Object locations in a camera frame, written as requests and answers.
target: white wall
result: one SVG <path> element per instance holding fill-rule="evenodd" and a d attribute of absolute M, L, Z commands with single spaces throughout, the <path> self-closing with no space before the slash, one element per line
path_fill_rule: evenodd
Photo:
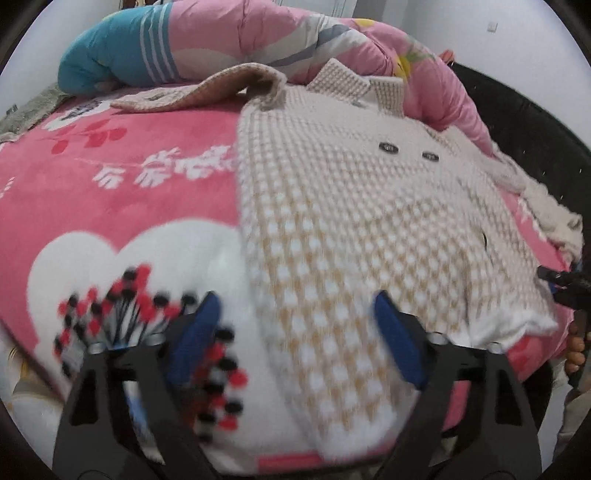
<path fill-rule="evenodd" d="M 404 18 L 408 7 L 408 0 L 388 0 L 384 8 L 382 22 L 402 29 Z"/>
<path fill-rule="evenodd" d="M 488 33 L 489 21 L 499 23 Z M 591 66 L 543 0 L 411 0 L 402 29 L 514 88 L 591 148 Z"/>
<path fill-rule="evenodd" d="M 354 18 L 371 18 L 402 28 L 408 0 L 357 0 Z"/>
<path fill-rule="evenodd" d="M 119 0 L 53 0 L 37 17 L 0 74 L 0 118 L 57 81 L 60 59 L 84 30 L 119 9 Z"/>

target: blue gripper pad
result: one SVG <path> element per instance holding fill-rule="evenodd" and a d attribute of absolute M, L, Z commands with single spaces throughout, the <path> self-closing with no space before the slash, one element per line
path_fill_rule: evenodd
<path fill-rule="evenodd" d="M 171 385 L 184 387 L 190 383 L 212 343 L 221 316 L 222 303 L 215 293 L 209 292 L 169 353 L 165 374 Z"/>
<path fill-rule="evenodd" d="M 418 390 L 427 385 L 427 332 L 416 317 L 403 313 L 386 291 L 375 297 L 374 316 L 402 377 Z"/>

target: red and black pattern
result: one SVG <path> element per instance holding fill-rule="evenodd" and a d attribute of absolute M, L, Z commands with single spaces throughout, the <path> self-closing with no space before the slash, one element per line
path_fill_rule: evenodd
<path fill-rule="evenodd" d="M 196 293 L 185 292 L 178 303 L 167 292 L 151 294 L 147 289 L 150 273 L 148 264 L 128 268 L 103 298 L 92 287 L 83 297 L 73 293 L 60 302 L 57 311 L 63 330 L 54 340 L 54 353 L 67 378 L 79 371 L 91 343 L 103 342 L 109 348 L 133 346 L 147 335 L 162 332 L 179 315 L 197 310 Z M 233 328 L 218 327 L 203 364 L 194 373 L 191 390 L 195 395 L 181 405 L 184 421 L 196 427 L 205 443 L 213 440 L 215 429 L 235 431 L 244 410 L 239 391 L 246 387 L 248 376 L 231 353 L 234 339 Z"/>
<path fill-rule="evenodd" d="M 73 293 L 60 302 L 57 311 L 63 330 L 54 340 L 54 352 L 62 361 L 64 375 L 71 377 L 90 343 L 103 342 L 109 348 L 136 345 L 144 336 L 163 331 L 181 314 L 195 311 L 199 300 L 185 293 L 181 302 L 166 292 L 152 295 L 147 290 L 151 267 L 141 264 L 127 269 L 111 285 L 104 298 L 92 287 L 84 297 Z"/>
<path fill-rule="evenodd" d="M 233 432 L 238 429 L 238 417 L 244 410 L 239 396 L 248 384 L 248 375 L 231 354 L 234 330 L 221 326 L 215 341 L 207 350 L 206 360 L 196 369 L 193 381 L 202 395 L 196 397 L 184 412 L 185 421 L 197 430 L 204 443 L 213 440 L 215 429 Z"/>

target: knitted sweater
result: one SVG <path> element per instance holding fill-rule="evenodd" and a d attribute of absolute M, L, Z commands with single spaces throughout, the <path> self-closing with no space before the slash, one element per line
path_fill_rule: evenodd
<path fill-rule="evenodd" d="M 487 167 L 457 129 L 404 118 L 400 80 L 331 60 L 307 87 L 287 86 L 246 64 L 112 106 L 186 108 L 252 84 L 267 87 L 238 131 L 252 292 L 286 400 L 325 458 L 395 435 L 408 400 L 371 316 L 377 290 L 462 345 L 553 329 L 550 292 L 495 186 L 518 191 L 523 178 Z M 370 90 L 376 108 L 362 101 Z"/>

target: human hand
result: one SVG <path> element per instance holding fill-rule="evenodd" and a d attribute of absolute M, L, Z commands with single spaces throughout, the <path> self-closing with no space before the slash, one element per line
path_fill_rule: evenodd
<path fill-rule="evenodd" d="M 574 374 L 585 363 L 585 356 L 582 354 L 585 350 L 585 342 L 583 338 L 577 336 L 577 331 L 575 322 L 571 323 L 569 336 L 566 339 L 566 362 L 564 364 L 564 371 L 567 375 Z"/>

